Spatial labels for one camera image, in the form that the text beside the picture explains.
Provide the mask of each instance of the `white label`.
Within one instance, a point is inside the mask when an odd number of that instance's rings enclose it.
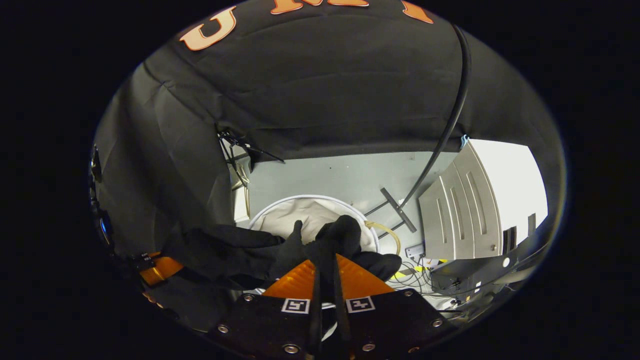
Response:
[[[358,299],[347,299],[347,312],[351,313],[361,313],[362,311],[371,311],[375,310],[376,307],[373,305],[373,300],[371,297],[361,297]]]
[[[309,299],[285,299],[282,305],[283,313],[309,314]]]

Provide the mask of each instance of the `white cloth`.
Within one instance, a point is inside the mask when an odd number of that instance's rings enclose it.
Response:
[[[287,238],[296,220],[302,221],[302,244],[316,239],[322,226],[338,220],[341,215],[349,215],[360,223],[360,247],[362,251],[376,252],[376,243],[371,230],[364,221],[342,204],[325,199],[298,198],[283,201],[265,211],[251,227],[252,230],[266,231]]]

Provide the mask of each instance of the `yellow tape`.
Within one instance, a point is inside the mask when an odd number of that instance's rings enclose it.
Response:
[[[413,275],[416,272],[422,272],[423,271],[422,269],[426,269],[426,268],[423,268],[422,266],[415,266],[415,267],[412,268],[412,270],[414,270],[414,271],[411,271],[409,274],[405,274],[404,273],[404,272],[409,271],[409,270],[403,270],[402,272],[398,271],[394,275],[394,278],[395,279],[399,279],[401,277],[410,276],[410,275]]]

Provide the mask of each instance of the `metal screw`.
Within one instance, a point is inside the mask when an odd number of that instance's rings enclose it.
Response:
[[[300,351],[300,348],[293,344],[288,344],[284,346],[284,351],[288,354],[297,354]]]

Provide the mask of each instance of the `orange triangular piece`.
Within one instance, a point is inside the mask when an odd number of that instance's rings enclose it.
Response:
[[[311,260],[305,260],[271,285],[263,295],[283,299],[311,299],[315,277],[316,267]]]
[[[342,298],[356,299],[394,292],[391,286],[368,272],[360,265],[345,258],[340,254],[335,255],[340,269],[340,281],[342,283]]]
[[[160,254],[154,252],[149,254],[150,257],[154,257]],[[167,280],[178,271],[182,270],[184,266],[176,260],[169,258],[168,256],[161,256],[160,258],[153,258],[156,265],[152,268],[142,270],[140,276],[145,280],[149,286],[153,286],[161,281]]]

